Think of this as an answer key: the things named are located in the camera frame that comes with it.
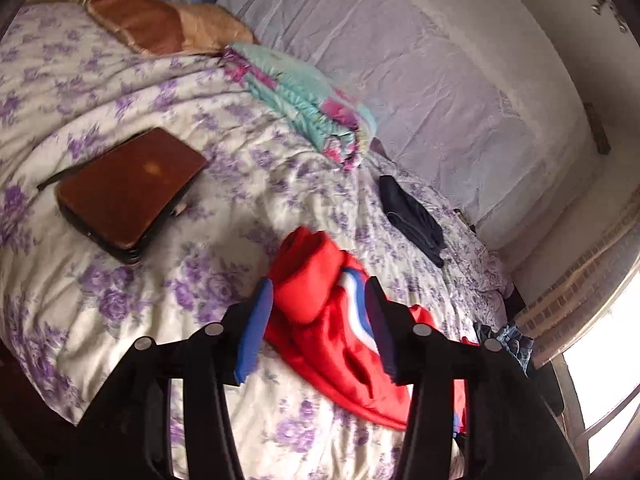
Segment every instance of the white stripe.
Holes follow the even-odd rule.
[[[376,345],[376,342],[367,333],[367,331],[364,330],[364,327],[360,323],[358,305],[356,304],[356,291],[358,287],[356,279],[348,272],[343,272],[340,276],[338,285],[340,285],[347,293],[347,319],[351,330],[364,346],[378,354],[378,346]]]

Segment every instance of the blue gripper pad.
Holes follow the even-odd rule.
[[[257,363],[258,350],[273,306],[273,283],[271,280],[261,279],[250,301],[254,302],[254,309],[240,338],[236,369],[234,370],[234,377],[238,384],[244,383],[247,375],[254,371]]]
[[[378,354],[382,361],[382,367],[387,375],[395,379],[398,376],[398,366],[396,363],[396,347],[394,340],[386,323],[383,312],[383,303],[386,303],[385,296],[380,282],[375,276],[371,276],[364,287],[364,302],[367,309],[367,317],[373,330],[373,339],[378,347]]]

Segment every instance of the red jacket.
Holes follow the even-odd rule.
[[[324,232],[299,227],[282,243],[269,278],[274,308],[264,337],[284,361],[341,407],[405,430],[410,395],[382,368],[364,312],[368,276],[359,261]],[[410,310],[417,322],[433,327],[427,310]],[[462,418],[463,381],[454,390]]]

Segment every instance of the black folded cloth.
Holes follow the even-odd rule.
[[[409,241],[414,243],[436,267],[444,267],[442,228],[414,197],[405,192],[391,175],[380,177],[382,211]]]

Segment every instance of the window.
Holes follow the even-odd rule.
[[[640,405],[640,273],[593,327],[564,352],[584,420],[589,472],[604,460]]]

